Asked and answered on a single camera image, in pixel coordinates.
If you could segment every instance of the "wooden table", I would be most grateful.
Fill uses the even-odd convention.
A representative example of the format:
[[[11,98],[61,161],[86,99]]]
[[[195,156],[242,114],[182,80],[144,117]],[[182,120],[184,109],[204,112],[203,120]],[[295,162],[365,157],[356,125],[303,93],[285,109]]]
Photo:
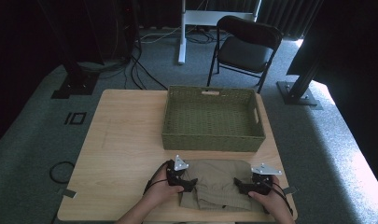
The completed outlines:
[[[183,160],[229,159],[262,162],[283,170],[273,132],[259,95],[266,140],[258,152],[164,150],[161,127],[167,91],[106,90],[92,119],[87,137],[72,173],[58,219],[114,221],[127,212],[143,194],[147,181],[159,166],[178,154]],[[280,175],[281,186],[287,178]],[[297,211],[291,195],[287,199]],[[146,221],[273,221],[258,212],[209,212],[179,206],[178,195],[153,210]]]

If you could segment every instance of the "chair seat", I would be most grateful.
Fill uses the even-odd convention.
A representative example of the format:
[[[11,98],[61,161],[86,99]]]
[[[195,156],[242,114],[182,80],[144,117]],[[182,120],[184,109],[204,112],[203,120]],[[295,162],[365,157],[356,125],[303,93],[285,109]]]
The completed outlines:
[[[220,48],[217,59],[228,66],[261,73],[272,53],[273,50],[267,47],[248,44],[234,36],[229,36]]]

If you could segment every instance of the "folded fabric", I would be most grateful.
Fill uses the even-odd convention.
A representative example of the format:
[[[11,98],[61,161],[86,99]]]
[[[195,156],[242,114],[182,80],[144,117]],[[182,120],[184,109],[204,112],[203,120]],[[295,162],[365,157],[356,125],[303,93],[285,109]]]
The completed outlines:
[[[184,192],[180,206],[213,211],[258,211],[261,205],[239,193],[234,178],[251,183],[252,172],[246,161],[192,160],[181,176],[185,180],[198,178],[192,192]]]

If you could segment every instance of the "gray carpet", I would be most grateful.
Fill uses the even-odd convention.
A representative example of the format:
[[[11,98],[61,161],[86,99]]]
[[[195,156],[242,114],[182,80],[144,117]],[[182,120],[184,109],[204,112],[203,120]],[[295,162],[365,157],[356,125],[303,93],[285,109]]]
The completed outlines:
[[[204,86],[214,44],[188,42],[186,63],[178,65],[178,42],[163,38],[143,44],[139,62],[165,86]],[[294,194],[297,223],[378,223],[378,183],[327,88],[316,82],[310,86],[323,110],[283,102],[275,83],[296,79],[286,72],[297,49],[295,42],[283,41],[261,92],[287,179],[300,189]],[[0,141],[0,223],[62,223],[53,219],[62,200],[57,191],[66,184],[52,181],[49,169],[61,161],[76,162],[103,90],[137,89],[131,66],[102,73],[93,95],[64,100],[50,99],[66,76],[63,67],[44,78]],[[163,90],[143,69],[138,73],[146,89]],[[211,85],[256,88],[257,81],[222,70]],[[69,113],[86,113],[86,118],[81,125],[65,124]],[[56,170],[60,179],[70,174],[66,165]]]

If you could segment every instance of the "green wicker basket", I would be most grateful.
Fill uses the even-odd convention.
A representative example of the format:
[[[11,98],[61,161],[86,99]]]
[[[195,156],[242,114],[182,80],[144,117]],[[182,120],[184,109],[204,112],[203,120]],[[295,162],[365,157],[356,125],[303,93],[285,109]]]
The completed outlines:
[[[164,149],[255,152],[264,139],[253,90],[169,88],[162,127]]]

